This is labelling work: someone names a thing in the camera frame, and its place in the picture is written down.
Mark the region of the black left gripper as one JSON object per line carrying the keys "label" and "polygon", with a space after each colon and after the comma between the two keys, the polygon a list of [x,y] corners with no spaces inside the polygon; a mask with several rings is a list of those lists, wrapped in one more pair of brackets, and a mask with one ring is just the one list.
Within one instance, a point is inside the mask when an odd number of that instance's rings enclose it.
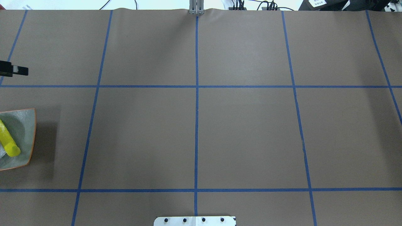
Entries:
{"label": "black left gripper", "polygon": [[0,75],[6,77],[13,77],[13,74],[28,76],[29,69],[23,66],[12,65],[8,61],[0,61]]}

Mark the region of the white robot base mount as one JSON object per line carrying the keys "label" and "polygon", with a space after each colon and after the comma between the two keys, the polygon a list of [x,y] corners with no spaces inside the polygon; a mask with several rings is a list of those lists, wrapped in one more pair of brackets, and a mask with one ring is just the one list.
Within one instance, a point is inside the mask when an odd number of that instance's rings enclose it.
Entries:
{"label": "white robot base mount", "polygon": [[178,216],[157,217],[154,226],[236,226],[232,216]]}

